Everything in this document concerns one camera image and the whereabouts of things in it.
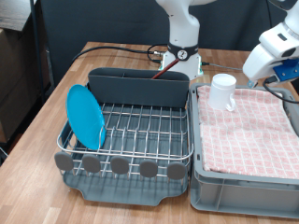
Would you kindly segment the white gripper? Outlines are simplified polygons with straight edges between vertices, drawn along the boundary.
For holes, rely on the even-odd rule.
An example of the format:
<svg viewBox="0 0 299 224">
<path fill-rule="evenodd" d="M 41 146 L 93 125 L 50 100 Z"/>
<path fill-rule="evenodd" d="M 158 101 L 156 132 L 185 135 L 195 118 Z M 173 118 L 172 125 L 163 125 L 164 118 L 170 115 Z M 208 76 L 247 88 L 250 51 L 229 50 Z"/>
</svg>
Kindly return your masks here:
<svg viewBox="0 0 299 224">
<path fill-rule="evenodd" d="M 284 21 L 263 32 L 260 44 L 250 53 L 243 65 L 249 88 L 255 88 L 258 80 L 275 74 L 273 68 L 288 59 L 299 57 L 299 24 Z"/>
</svg>

